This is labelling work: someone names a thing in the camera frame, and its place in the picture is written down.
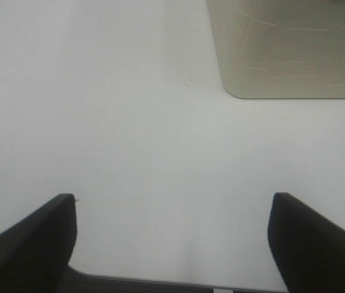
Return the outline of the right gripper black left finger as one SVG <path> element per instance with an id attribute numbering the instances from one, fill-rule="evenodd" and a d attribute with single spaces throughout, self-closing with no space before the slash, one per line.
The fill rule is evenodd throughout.
<path id="1" fill-rule="evenodd" d="M 0 292 L 55 292 L 76 238 L 72 194 L 55 196 L 0 233 Z"/>

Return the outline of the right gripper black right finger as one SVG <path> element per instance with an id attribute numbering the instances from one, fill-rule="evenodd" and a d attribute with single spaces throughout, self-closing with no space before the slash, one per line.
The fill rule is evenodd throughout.
<path id="1" fill-rule="evenodd" d="M 274 194 L 268 242 L 288 292 L 345 292 L 345 230 L 289 193 Z"/>

